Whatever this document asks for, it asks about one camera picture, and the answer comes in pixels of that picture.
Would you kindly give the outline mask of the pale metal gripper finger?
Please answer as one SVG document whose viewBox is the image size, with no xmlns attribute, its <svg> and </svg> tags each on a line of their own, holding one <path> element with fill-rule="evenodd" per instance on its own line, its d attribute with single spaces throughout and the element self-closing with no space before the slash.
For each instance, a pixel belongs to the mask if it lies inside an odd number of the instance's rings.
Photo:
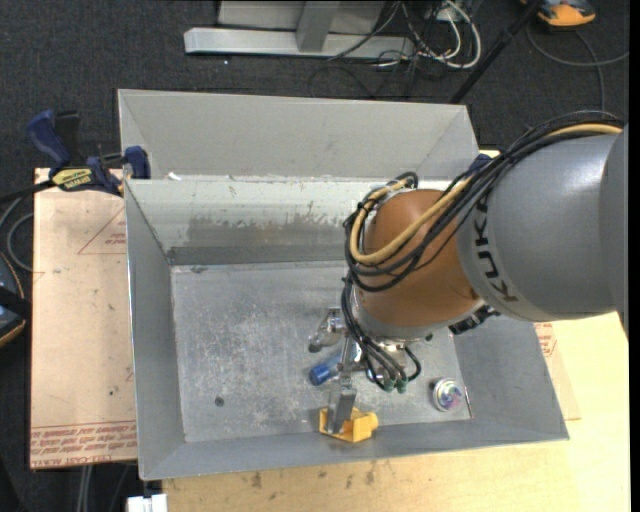
<svg viewBox="0 0 640 512">
<path fill-rule="evenodd" d="M 341 397 L 341 386 L 333 385 L 329 394 L 327 408 L 327 432 L 333 434 L 338 419 L 338 406 Z"/>
<path fill-rule="evenodd" d="M 336 431 L 343 429 L 345 421 L 351 418 L 352 409 L 355 403 L 357 391 L 349 382 L 341 383 L 339 386 L 338 400 L 336 405 Z"/>
</svg>

